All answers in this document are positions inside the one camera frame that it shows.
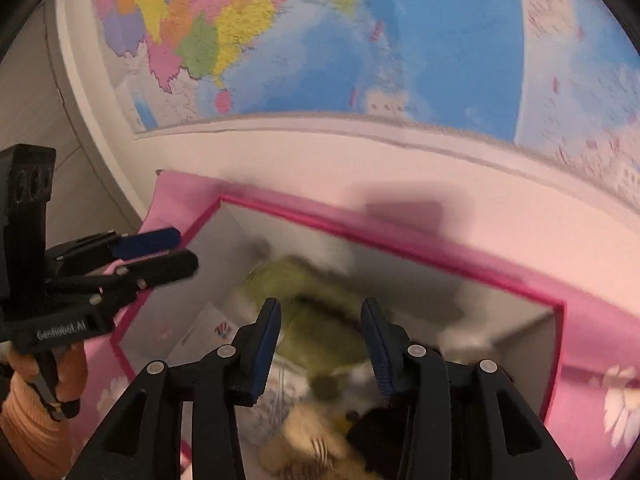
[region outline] white wall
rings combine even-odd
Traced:
[[[238,124],[232,131],[224,124],[191,125],[181,130],[191,133],[135,140],[92,50],[98,32],[90,0],[57,2],[61,48],[79,107],[141,215],[157,169],[245,182],[437,231],[640,315],[640,221],[603,190],[496,144],[353,120],[342,126],[334,120],[332,131],[360,129],[376,137],[380,128],[394,128],[410,147],[316,133],[326,130],[325,122],[313,119],[292,120],[289,128],[280,122],[279,131],[260,129],[255,120],[247,131]]]

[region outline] hand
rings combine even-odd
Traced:
[[[33,356],[20,355],[12,346],[8,351],[8,360],[15,373],[26,382],[33,382],[38,374],[38,364]],[[58,400],[70,402],[79,399],[86,386],[87,373],[84,343],[73,343],[58,358],[58,386],[56,387]]]

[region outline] silver screw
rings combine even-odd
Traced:
[[[153,361],[146,366],[146,373],[151,375],[159,374],[162,370],[164,370],[164,364],[160,361]]]
[[[413,357],[424,357],[427,355],[427,349],[422,345],[411,345],[406,351]]]
[[[491,361],[491,359],[483,359],[480,361],[480,369],[488,374],[493,374],[498,371],[498,365]]]
[[[231,357],[236,354],[236,347],[232,345],[222,345],[218,348],[218,355],[220,357]]]

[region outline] black handle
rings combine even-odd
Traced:
[[[70,402],[59,402],[56,397],[58,386],[58,363],[52,351],[38,352],[34,355],[39,374],[34,379],[31,387],[36,390],[40,402],[46,408],[47,413],[57,422],[74,418],[80,412],[80,399]]]

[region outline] gray tile floor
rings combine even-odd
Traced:
[[[0,149],[23,142],[57,150],[48,245],[108,229],[133,232],[139,221],[123,214],[69,121],[47,49],[45,18],[41,6],[0,64]]]

